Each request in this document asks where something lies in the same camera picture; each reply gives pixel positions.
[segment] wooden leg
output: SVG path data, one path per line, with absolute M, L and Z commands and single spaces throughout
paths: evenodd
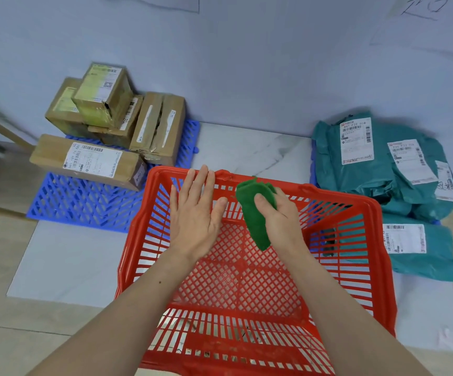
M 12 211 L 11 209 L 1 208 L 0 207 L 0 215 L 1 216 L 8 216 L 9 218 L 16 218 L 21 220 L 28 220 L 28 221 L 35 221 L 34 219 L 30 219 L 26 217 L 26 214 L 18 213 L 17 211 Z

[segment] forearm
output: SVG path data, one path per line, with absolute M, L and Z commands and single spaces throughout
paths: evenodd
M 173 292 L 194 265 L 193 259 L 169 248 L 31 375 L 133 376 Z
M 313 258 L 308 249 L 286 266 L 317 325 L 336 374 L 430 375 Z

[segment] white wall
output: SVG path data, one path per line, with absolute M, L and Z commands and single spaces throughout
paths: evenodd
M 355 107 L 441 140 L 453 167 L 453 58 L 369 40 L 394 0 L 0 0 L 0 110 L 38 136 L 62 79 L 91 61 L 186 97 L 198 120 L 309 135 Z

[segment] cardboard box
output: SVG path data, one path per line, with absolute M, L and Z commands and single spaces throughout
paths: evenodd
M 88 131 L 88 126 L 83 123 L 76 105 L 71 100 L 81 81 L 81 79 L 76 78 L 66 78 L 63 81 L 45 114 L 45 118 L 64 134 L 97 139 L 98 137 L 94 133 Z
M 120 128 L 101 128 L 93 125 L 89 126 L 89 132 L 99 136 L 101 141 L 106 145 L 121 146 L 129 149 L 130 141 L 134 134 L 134 129 L 137 123 L 137 117 L 141 110 L 143 96 L 135 95 L 129 104 L 129 108 L 123 117 L 123 122 Z
M 146 164 L 132 152 L 44 134 L 30 162 L 56 174 L 141 190 Z
M 125 68 L 92 63 L 72 100 L 87 125 L 119 128 L 133 97 Z
M 185 116 L 183 97 L 148 92 L 130 149 L 142 153 L 149 163 L 174 166 Z

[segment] red lattice mesh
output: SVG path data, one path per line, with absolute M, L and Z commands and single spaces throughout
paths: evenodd
M 117 296 L 169 247 L 169 192 L 186 170 L 148 174 L 120 266 Z M 235 198 L 248 180 L 216 172 L 213 199 L 226 196 L 223 227 L 211 252 L 175 293 L 142 367 L 180 374 L 333 374 L 308 309 L 273 248 L 261 252 Z M 372 199 L 274 180 L 300 212 L 310 252 L 361 305 L 394 334 L 391 265 L 383 247 L 381 209 Z

